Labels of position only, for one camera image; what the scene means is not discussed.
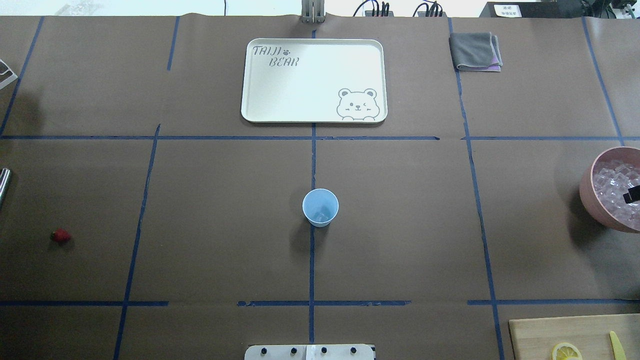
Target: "ice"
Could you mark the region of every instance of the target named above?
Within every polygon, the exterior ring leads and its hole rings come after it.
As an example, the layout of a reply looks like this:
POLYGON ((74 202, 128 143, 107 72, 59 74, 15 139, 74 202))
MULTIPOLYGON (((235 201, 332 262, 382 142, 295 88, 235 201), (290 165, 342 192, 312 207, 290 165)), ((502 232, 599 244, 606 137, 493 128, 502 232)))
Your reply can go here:
POLYGON ((596 163, 593 189, 604 208, 621 223, 640 229, 639 203, 625 203, 628 189, 640 185, 640 174, 632 164, 619 160, 596 163))

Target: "strawberry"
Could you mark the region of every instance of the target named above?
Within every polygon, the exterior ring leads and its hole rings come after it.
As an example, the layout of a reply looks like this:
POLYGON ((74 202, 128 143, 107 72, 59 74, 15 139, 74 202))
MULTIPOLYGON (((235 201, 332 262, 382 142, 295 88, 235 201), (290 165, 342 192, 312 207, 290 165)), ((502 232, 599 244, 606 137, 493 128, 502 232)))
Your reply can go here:
POLYGON ((58 230, 55 230, 55 232, 51 233, 51 236, 49 238, 56 243, 66 243, 67 241, 71 240, 71 235, 66 230, 58 228, 58 230))

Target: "plastic cup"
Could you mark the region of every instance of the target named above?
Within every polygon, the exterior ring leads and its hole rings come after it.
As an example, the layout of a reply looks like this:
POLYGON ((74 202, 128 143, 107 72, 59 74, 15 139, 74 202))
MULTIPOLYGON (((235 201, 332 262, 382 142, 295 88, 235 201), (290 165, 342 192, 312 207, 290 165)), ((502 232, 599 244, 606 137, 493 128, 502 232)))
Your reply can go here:
POLYGON ((338 214, 338 198, 327 189, 311 190, 302 200, 302 212, 315 227, 324 227, 338 214))

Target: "bear drawing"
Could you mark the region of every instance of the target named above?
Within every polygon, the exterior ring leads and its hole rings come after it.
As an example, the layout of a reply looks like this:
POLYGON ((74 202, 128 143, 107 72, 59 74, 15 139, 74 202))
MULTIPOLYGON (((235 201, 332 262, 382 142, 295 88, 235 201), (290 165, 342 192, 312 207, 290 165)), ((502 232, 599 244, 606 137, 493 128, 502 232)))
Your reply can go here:
POLYGON ((367 89, 363 92, 342 89, 338 95, 340 96, 340 104, 337 111, 343 120, 374 121, 374 118, 380 113, 380 108, 376 104, 376 91, 373 89, 367 89))

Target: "lemon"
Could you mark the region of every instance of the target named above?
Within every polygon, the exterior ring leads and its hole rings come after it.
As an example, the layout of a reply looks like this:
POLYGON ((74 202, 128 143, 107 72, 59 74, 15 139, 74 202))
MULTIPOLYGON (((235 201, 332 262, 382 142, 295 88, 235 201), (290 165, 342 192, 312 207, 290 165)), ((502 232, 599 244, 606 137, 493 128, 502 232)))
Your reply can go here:
POLYGON ((582 360, 582 354, 573 344, 560 343, 551 350, 551 360, 582 360))

